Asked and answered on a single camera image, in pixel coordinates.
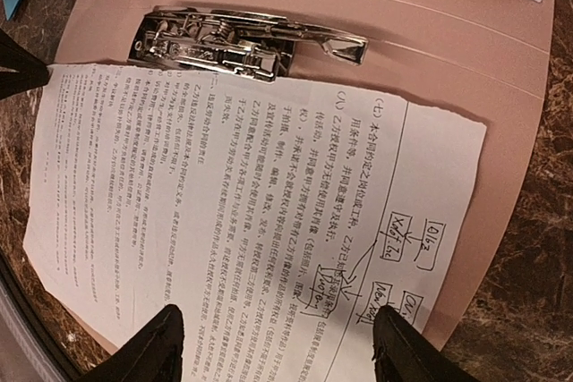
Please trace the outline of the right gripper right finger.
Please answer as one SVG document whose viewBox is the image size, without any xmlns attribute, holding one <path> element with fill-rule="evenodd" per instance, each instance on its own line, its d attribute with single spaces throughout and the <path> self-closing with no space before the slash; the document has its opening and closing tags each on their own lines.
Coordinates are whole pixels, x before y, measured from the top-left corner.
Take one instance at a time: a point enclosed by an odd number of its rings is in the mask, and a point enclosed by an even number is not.
<svg viewBox="0 0 573 382">
<path fill-rule="evenodd" d="M 389 305 L 378 310 L 372 338 L 377 381 L 478 381 L 442 356 Z"/>
</svg>

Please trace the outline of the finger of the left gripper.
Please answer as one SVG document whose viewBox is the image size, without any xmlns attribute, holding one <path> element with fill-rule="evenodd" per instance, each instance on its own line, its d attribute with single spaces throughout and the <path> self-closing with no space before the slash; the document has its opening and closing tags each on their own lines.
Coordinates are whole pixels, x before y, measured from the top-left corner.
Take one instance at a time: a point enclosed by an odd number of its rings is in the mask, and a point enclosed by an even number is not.
<svg viewBox="0 0 573 382">
<path fill-rule="evenodd" d="M 45 86 L 47 65 L 1 30 L 1 98 Z"/>
</svg>

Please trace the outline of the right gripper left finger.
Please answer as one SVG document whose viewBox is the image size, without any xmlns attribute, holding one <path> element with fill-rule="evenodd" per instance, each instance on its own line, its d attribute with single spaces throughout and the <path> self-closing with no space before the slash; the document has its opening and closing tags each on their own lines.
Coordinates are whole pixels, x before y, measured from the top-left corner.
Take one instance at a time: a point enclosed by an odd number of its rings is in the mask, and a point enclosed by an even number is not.
<svg viewBox="0 0 573 382">
<path fill-rule="evenodd" d="M 184 318 L 168 304 L 81 382 L 179 382 L 183 375 Z"/>
</svg>

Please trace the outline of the tan folder metal clip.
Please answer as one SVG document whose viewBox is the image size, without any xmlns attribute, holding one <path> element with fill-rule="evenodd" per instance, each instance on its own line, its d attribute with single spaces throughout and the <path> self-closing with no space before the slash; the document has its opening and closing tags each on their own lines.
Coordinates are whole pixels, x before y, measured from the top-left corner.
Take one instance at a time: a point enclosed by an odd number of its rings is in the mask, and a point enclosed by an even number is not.
<svg viewBox="0 0 573 382">
<path fill-rule="evenodd" d="M 271 83 L 288 75 L 298 43 L 352 65 L 363 63 L 368 47 L 362 36 L 273 14 L 157 6 L 143 16 L 127 61 Z"/>
</svg>

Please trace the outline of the tan brown folder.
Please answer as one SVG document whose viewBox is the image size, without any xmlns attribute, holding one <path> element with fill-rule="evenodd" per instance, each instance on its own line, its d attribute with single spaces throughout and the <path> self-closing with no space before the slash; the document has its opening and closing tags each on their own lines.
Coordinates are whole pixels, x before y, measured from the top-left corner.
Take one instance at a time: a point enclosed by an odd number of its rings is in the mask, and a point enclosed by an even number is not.
<svg viewBox="0 0 573 382">
<path fill-rule="evenodd" d="M 366 37 L 360 66 L 301 44 L 291 73 L 390 90 L 486 124 L 474 196 L 423 331 L 442 347 L 492 262 L 526 175 L 546 90 L 554 0 L 77 0 L 57 62 L 124 62 L 142 16 L 157 5 L 272 13 Z"/>
</svg>

